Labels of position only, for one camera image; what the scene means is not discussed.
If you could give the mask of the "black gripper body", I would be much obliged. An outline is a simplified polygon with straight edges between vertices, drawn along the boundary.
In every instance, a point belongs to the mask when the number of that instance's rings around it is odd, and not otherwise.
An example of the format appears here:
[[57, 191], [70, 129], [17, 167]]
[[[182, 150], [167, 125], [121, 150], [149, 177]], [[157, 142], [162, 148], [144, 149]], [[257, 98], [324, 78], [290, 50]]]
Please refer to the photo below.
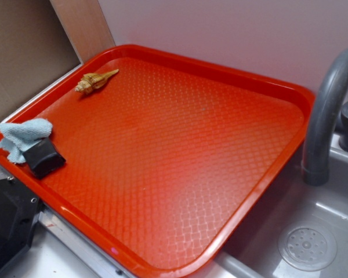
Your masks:
[[14, 177], [0, 180], [0, 274], [32, 245], [41, 201]]

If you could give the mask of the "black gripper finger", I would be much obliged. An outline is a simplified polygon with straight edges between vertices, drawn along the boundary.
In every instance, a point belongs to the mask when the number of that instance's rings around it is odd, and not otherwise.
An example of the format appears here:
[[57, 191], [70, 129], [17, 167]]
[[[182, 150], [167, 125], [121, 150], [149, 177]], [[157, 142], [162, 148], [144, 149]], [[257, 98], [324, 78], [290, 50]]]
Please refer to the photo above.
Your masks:
[[65, 158], [57, 151], [49, 138], [44, 138], [33, 147], [23, 152], [26, 163], [37, 179], [42, 179], [51, 172], [63, 167]]

